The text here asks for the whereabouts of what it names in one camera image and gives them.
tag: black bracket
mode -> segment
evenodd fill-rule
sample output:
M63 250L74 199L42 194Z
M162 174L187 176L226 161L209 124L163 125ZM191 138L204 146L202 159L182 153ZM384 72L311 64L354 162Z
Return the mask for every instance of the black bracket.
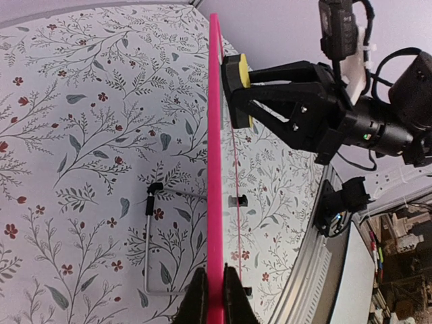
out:
M248 206L248 197L244 194L241 197L228 197L228 207L247 207Z
M155 209L155 193L156 191L163 190L162 182L154 182L147 188L147 204L146 204L146 216L153 215L153 209Z
M233 128L250 127L252 116L292 149L318 153L315 163L329 164L356 122L351 100L331 68L299 61L251 71L252 86L244 88L239 63L240 55L227 56L221 66ZM266 84L272 81L283 83Z
M349 226L348 214L364 210L371 196L366 193L365 177L352 178L335 191L330 181L324 180L321 197L318 201L314 224L324 236L331 236Z

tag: metal rod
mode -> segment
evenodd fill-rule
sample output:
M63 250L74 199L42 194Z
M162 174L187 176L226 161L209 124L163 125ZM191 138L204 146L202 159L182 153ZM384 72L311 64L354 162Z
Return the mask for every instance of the metal rod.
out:
M201 196L199 194L193 194L190 192L184 192L174 189L166 189L163 190L168 192L175 192L177 194L184 194L186 196L197 197L199 199L207 200L206 196ZM150 254L150 222L152 215L147 215L147 224L146 224L146 244L145 244L145 256L144 256L144 292L149 296L172 296L172 295L184 295L186 292L156 292L152 291L149 288L149 254Z

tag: black clip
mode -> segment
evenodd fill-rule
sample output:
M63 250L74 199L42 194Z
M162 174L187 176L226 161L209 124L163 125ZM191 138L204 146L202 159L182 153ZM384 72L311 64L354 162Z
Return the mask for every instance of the black clip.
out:
M241 197L228 197L228 207L247 207L248 206L248 197L244 194Z
M146 216L153 215L153 210L155 209L155 193L156 191L160 190L163 190L162 182L155 182L147 188L148 197L146 205Z

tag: white wall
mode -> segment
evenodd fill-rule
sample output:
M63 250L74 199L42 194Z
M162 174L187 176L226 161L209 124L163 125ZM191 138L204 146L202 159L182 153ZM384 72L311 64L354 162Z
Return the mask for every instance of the white wall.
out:
M420 47L432 53L432 1L431 0L371 0L376 18L372 42L377 43L378 51L372 54L376 65L388 54L402 47ZM355 6L356 16L366 25L364 9L360 3ZM223 35L235 48L247 54L249 64L254 69L275 66L292 61L328 60L319 46L321 28L318 0L205 0L200 7L207 17L217 12ZM390 62L382 76L396 80L412 58L400 58ZM385 98L387 89L380 89ZM360 148L343 147L340 151L357 163L370 164L367 151ZM338 157L332 161L343 180L365 174L350 167ZM387 173L399 165L402 159L386 157L378 160L378 173ZM403 172L410 170L403 167ZM376 174L369 174L369 192L375 191ZM415 184L399 186L380 198L386 203L414 190L432 185L432 178L423 178Z

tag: black clamp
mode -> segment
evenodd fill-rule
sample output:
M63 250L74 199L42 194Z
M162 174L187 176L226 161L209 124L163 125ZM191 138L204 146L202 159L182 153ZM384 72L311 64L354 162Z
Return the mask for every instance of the black clamp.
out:
M364 210L371 203L363 184L365 177L352 178L335 191L328 180L324 180L321 197L318 201L314 224L324 236L338 234L350 224L352 215Z
M225 324L259 324L248 300L251 290L242 286L235 268L225 265L222 291ZM209 280L200 267L192 277L173 324L206 324L209 303Z
M153 215L153 210L155 209L155 193L156 191L163 190L162 182L155 182L148 186L147 188L147 205L146 205L146 216Z

